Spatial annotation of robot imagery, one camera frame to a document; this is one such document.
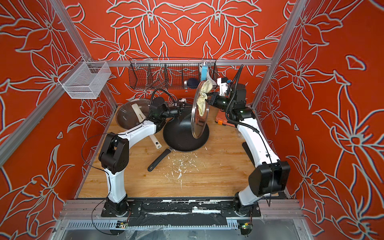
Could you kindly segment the yellow cleaning cloth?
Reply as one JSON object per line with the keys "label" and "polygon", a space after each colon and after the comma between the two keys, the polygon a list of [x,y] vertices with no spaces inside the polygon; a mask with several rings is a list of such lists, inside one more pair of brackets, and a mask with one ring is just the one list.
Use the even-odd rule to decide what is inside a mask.
{"label": "yellow cleaning cloth", "polygon": [[208,99],[208,93],[213,89],[213,82],[211,80],[202,81],[200,84],[200,90],[198,92],[197,106],[199,115],[202,117],[206,111],[206,100]]}

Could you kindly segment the glass pot lid black knob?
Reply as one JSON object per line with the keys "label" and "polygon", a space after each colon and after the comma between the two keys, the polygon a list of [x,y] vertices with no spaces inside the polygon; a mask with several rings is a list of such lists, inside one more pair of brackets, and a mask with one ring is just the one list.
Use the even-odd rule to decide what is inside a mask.
{"label": "glass pot lid black knob", "polygon": [[197,106],[197,98],[198,98],[198,92],[200,90],[200,84],[197,87],[196,94],[194,97],[194,103],[192,106],[192,112],[191,112],[191,123],[192,123],[192,134],[195,139],[200,138],[203,135],[203,131],[205,129],[205,126],[207,124],[207,119],[209,115],[210,106],[207,103],[206,100],[206,111],[205,114],[201,117],[199,115],[199,110]]}

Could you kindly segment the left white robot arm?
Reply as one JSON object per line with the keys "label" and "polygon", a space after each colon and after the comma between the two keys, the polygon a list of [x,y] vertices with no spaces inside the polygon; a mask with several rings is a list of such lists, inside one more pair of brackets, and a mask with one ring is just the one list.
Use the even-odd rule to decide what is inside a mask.
{"label": "left white robot arm", "polygon": [[123,105],[125,123],[135,126],[119,134],[107,134],[99,153],[99,161],[108,180],[103,217],[123,217],[130,211],[124,171],[129,163],[131,147],[159,132],[167,119],[180,116],[186,107],[184,99],[168,104],[162,97],[134,100]]}

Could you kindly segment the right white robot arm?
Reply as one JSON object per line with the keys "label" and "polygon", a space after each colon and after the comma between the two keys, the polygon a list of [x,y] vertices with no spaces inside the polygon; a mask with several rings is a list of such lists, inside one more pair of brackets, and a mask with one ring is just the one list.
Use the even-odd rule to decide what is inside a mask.
{"label": "right white robot arm", "polygon": [[247,187],[234,197],[234,210],[243,216],[260,199],[285,190],[291,167],[280,160],[261,133],[254,111],[247,107],[245,86],[227,81],[219,84],[219,88],[219,92],[209,94],[210,98],[206,102],[222,110],[227,122],[239,130],[255,166],[248,178]]}

